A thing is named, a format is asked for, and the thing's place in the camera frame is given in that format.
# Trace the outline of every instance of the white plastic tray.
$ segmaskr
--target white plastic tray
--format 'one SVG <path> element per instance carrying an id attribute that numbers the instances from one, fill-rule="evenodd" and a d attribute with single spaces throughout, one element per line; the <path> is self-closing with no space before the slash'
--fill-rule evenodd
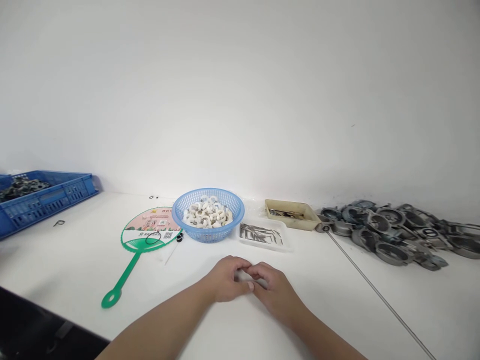
<path id="1" fill-rule="evenodd" d="M 281 241 L 280 243 L 266 243 L 259 242 L 255 240 L 250 240 L 244 237 L 240 237 L 240 226 L 241 224 L 253 225 L 264 229 L 275 230 L 280 234 Z M 267 218 L 260 217 L 244 217 L 240 225 L 235 227 L 235 236 L 240 240 L 241 243 L 252 245 L 258 248 L 269 249 L 279 252 L 292 252 L 294 249 L 287 237 L 287 226 L 282 221 L 270 220 Z"/>

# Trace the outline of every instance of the white wall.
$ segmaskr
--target white wall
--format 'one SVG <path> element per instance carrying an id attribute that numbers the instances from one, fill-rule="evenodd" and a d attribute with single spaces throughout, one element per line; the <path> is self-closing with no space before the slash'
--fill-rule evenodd
<path id="1" fill-rule="evenodd" d="M 0 4 L 0 172 L 479 222 L 479 115 L 477 0 Z"/>

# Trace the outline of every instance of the small box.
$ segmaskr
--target small box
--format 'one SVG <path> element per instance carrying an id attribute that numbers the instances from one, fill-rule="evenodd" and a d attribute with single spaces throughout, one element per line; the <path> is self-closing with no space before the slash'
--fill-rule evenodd
<path id="1" fill-rule="evenodd" d="M 263 241 L 249 236 L 248 231 L 242 226 L 247 227 L 260 227 L 267 231 L 265 239 Z M 287 226 L 282 221 L 270 220 L 267 218 L 243 218 L 240 224 L 234 230 L 235 236 L 241 243 L 255 246 L 258 248 L 264 248 L 274 250 L 283 253 L 292 252 L 294 249 L 287 236 Z"/>
<path id="2" fill-rule="evenodd" d="M 266 215 L 269 219 L 278 220 L 289 228 L 312 231 L 321 223 L 319 217 L 315 215 L 313 209 L 304 202 L 265 200 Z M 272 215 L 270 210 L 277 212 L 300 214 L 302 219 L 292 218 L 288 216 Z"/>

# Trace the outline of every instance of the hand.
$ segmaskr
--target hand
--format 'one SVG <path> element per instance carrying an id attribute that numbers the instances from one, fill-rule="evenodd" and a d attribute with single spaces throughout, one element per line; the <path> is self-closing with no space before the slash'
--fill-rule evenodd
<path id="1" fill-rule="evenodd" d="M 286 327 L 291 328 L 299 314 L 308 310 L 283 272 L 265 262 L 244 270 L 254 280 L 264 279 L 268 286 L 264 289 L 254 283 L 253 293 L 267 310 Z"/>
<path id="2" fill-rule="evenodd" d="M 221 259 L 200 282 L 206 287 L 213 301 L 217 303 L 229 302 L 243 294 L 254 290 L 252 281 L 235 281 L 235 272 L 245 270 L 252 264 L 241 257 L 227 256 Z"/>

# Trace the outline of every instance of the blue plastic crate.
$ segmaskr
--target blue plastic crate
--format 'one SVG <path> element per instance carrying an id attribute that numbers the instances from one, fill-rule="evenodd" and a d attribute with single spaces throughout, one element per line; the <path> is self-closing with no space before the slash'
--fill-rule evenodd
<path id="1" fill-rule="evenodd" d="M 0 177 L 0 191 L 20 177 L 38 179 L 51 187 L 0 202 L 0 240 L 99 193 L 90 173 L 40 170 Z"/>

